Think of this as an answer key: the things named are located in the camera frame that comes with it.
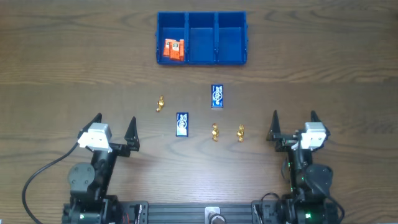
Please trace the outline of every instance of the empty compartment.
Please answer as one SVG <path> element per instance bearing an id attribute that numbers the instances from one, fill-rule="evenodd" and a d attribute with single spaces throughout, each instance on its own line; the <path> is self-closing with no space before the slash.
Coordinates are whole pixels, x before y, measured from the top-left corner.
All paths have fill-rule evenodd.
<path id="1" fill-rule="evenodd" d="M 189 13 L 189 62 L 215 63 L 215 13 Z"/>
<path id="2" fill-rule="evenodd" d="M 185 39 L 185 13 L 184 12 L 159 12 L 158 13 L 158 45 L 157 61 L 163 64 L 182 64 L 184 62 L 171 60 L 163 56 L 165 39 L 179 41 Z"/>
<path id="3" fill-rule="evenodd" d="M 218 14 L 218 63 L 246 63 L 246 15 L 244 12 Z"/>

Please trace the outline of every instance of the blue packet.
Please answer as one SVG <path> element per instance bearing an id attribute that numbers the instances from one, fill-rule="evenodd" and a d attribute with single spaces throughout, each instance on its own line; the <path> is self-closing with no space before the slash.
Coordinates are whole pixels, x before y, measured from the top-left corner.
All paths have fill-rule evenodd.
<path id="1" fill-rule="evenodd" d="M 177 132 L 176 137 L 188 137 L 188 113 L 177 113 Z"/>
<path id="2" fill-rule="evenodd" d="M 223 85 L 211 85 L 211 108 L 224 108 L 223 103 Z"/>

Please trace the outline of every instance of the blue plastic bin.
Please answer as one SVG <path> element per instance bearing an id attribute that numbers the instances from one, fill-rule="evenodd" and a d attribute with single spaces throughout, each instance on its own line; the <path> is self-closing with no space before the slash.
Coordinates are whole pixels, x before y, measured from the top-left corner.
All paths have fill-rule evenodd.
<path id="1" fill-rule="evenodd" d="M 165 39 L 184 39 L 183 62 L 163 57 Z M 247 58 L 246 12 L 158 12 L 157 63 L 243 65 Z"/>

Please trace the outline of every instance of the brown tabletop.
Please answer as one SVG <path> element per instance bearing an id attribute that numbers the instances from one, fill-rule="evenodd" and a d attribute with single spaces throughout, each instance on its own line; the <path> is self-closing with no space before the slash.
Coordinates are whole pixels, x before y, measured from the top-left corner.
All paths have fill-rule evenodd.
<path id="1" fill-rule="evenodd" d="M 247 64 L 158 65 L 157 11 L 247 11 Z M 293 133 L 315 110 L 331 136 L 314 161 L 334 171 L 344 222 L 397 221 L 397 11 L 395 0 L 0 2 L 0 219 L 32 223 L 21 202 L 26 180 L 98 112 L 119 143 L 137 117 L 141 149 L 118 159 L 108 191 L 121 200 L 287 194 L 286 155 L 265 140 L 272 112 Z M 224 84 L 222 110 L 210 109 L 212 83 Z M 175 137 L 178 111 L 189 112 L 189 138 Z M 78 148 L 34 179 L 27 201 L 41 221 L 60 223 L 69 169 L 90 159 Z"/>

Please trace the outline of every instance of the orange wrapper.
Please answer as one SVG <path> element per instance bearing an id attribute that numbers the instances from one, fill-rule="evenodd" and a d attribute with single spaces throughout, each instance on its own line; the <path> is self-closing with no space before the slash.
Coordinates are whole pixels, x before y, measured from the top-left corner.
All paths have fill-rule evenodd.
<path id="1" fill-rule="evenodd" d="M 180 61 L 184 61 L 184 52 L 185 52 L 185 47 L 184 47 L 184 40 L 180 39 Z"/>
<path id="2" fill-rule="evenodd" d="M 165 39 L 164 40 L 164 49 L 163 49 L 163 57 L 169 57 L 170 56 L 170 43 L 171 41 L 175 41 L 173 39 Z"/>
<path id="3" fill-rule="evenodd" d="M 170 59 L 180 60 L 180 42 L 178 41 L 170 42 Z"/>

